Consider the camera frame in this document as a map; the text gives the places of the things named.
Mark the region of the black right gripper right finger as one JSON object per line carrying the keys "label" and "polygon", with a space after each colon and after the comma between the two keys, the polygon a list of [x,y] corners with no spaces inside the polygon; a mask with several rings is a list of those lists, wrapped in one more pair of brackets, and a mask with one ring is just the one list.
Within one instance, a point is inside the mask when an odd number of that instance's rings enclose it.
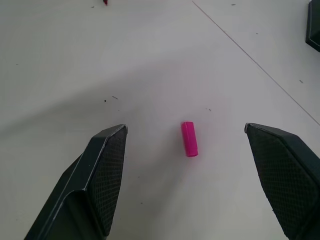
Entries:
{"label": "black right gripper right finger", "polygon": [[256,123],[244,128],[260,184],[285,236],[320,238],[320,159],[297,135]]}

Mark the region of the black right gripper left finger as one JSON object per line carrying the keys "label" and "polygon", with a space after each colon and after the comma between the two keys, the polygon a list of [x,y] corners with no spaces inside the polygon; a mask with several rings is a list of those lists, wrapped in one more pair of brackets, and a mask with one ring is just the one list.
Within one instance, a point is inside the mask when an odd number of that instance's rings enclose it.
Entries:
{"label": "black right gripper left finger", "polygon": [[27,240],[105,240],[120,193],[128,128],[94,135],[63,172],[25,236]]}

